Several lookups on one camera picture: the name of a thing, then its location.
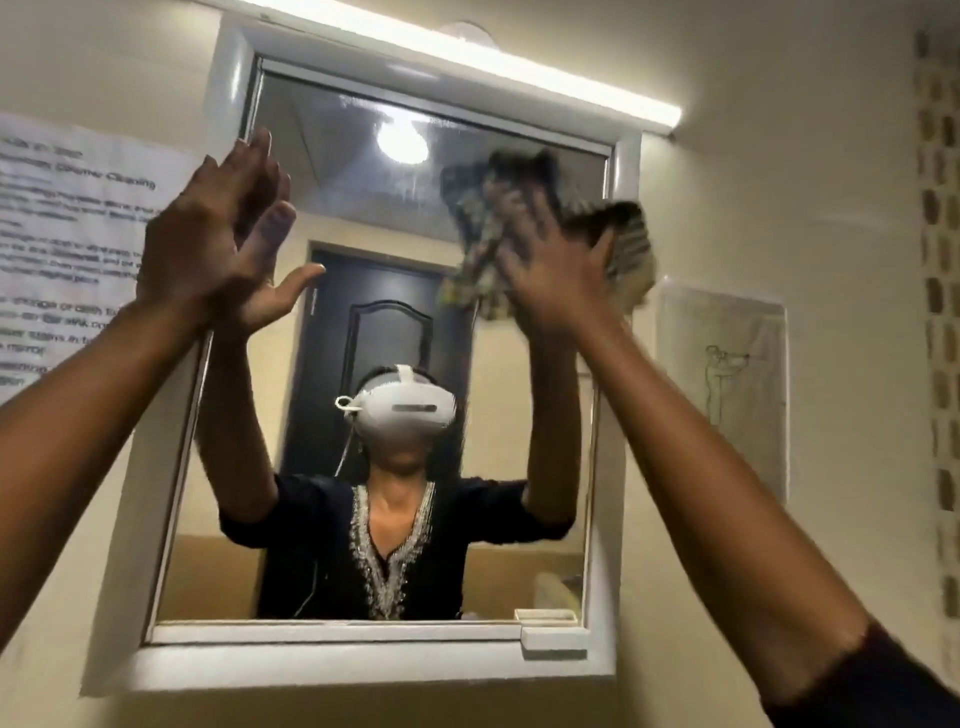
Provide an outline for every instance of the beaded trim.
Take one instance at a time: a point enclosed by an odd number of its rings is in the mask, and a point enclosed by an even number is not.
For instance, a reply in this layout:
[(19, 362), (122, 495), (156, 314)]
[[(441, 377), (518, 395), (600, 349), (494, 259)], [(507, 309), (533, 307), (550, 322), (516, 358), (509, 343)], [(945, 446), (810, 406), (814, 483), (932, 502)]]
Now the beaded trim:
[(430, 540), (430, 515), (433, 511), (434, 484), (427, 483), (423, 499), (414, 517), (413, 527), (403, 543), (387, 559), (387, 577), (380, 569), (376, 546), (370, 537), (370, 494), (367, 486), (354, 489), (353, 515), (350, 519), (350, 552), (364, 575), (367, 607), (371, 619), (401, 619), (406, 596), (407, 568), (420, 557)]

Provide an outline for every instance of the dark door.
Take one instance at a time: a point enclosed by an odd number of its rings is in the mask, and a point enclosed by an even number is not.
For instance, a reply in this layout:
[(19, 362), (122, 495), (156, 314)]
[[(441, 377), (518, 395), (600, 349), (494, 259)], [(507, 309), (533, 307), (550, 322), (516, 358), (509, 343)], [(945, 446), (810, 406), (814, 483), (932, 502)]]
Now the dark door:
[[(437, 306), (443, 275), (403, 263), (316, 251), (326, 267), (316, 289), (307, 292), (300, 329), (280, 471), (333, 475), (347, 441), (348, 426), (333, 402), (352, 395), (373, 367), (419, 366), (452, 392), (461, 406), (454, 425), (434, 448), (433, 478), (460, 471), (465, 421), (472, 315)], [(365, 476), (363, 461), (348, 460), (341, 476)], [(267, 552), (257, 615), (288, 619), (309, 594), (313, 558), (308, 548)]]

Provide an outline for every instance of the hand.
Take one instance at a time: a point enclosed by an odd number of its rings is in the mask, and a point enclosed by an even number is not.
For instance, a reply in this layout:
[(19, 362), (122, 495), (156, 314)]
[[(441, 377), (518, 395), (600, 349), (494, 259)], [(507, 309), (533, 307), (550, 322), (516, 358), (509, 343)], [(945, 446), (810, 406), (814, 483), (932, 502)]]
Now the hand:
[(590, 248), (584, 239), (564, 233), (541, 188), (532, 193), (536, 219), (519, 195), (505, 194), (496, 187), (488, 194), (497, 213), (529, 252), (530, 262), (525, 264), (508, 245), (497, 251), (500, 270), (513, 288), (517, 322), (524, 333), (568, 338), (579, 322), (611, 307), (604, 269), (615, 231), (605, 231)]
[[(261, 178), (254, 194), (248, 199), (247, 219), (255, 220), (258, 210), (289, 200), (290, 175), (285, 174), (278, 165), (269, 165), (267, 174)], [(247, 229), (241, 227), (237, 230), (238, 244), (243, 244)], [(288, 274), (280, 285), (274, 285), (275, 268), (276, 257), (271, 261), (267, 277), (251, 296), (217, 327), (220, 337), (230, 341), (246, 341), (257, 331), (290, 313), (303, 290), (325, 272), (324, 266), (307, 263)]]
[(237, 248), (235, 231), (252, 211), (248, 200), (274, 166), (266, 130), (250, 145), (237, 140), (222, 164), (205, 158), (180, 196), (147, 225), (136, 300), (173, 306), (205, 327), (249, 298), (296, 219), (288, 202), (274, 200)]

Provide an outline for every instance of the sleeve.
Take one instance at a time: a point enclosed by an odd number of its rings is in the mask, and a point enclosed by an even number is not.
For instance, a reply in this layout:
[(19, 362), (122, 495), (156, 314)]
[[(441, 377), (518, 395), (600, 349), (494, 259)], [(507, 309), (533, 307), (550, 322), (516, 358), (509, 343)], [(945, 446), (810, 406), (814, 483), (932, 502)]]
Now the sleeve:
[(332, 525), (328, 488), (301, 475), (275, 475), (277, 501), (263, 521), (241, 523), (220, 511), (220, 530), (239, 546), (270, 548), (295, 546), (314, 540)]
[(544, 539), (559, 541), (570, 530), (567, 523), (541, 523), (523, 507), (526, 480), (483, 480), (472, 477), (460, 481), (458, 512), (464, 521), (469, 542), (488, 544), (529, 544)]
[(806, 695), (765, 710), (776, 728), (960, 726), (960, 698), (876, 625)]

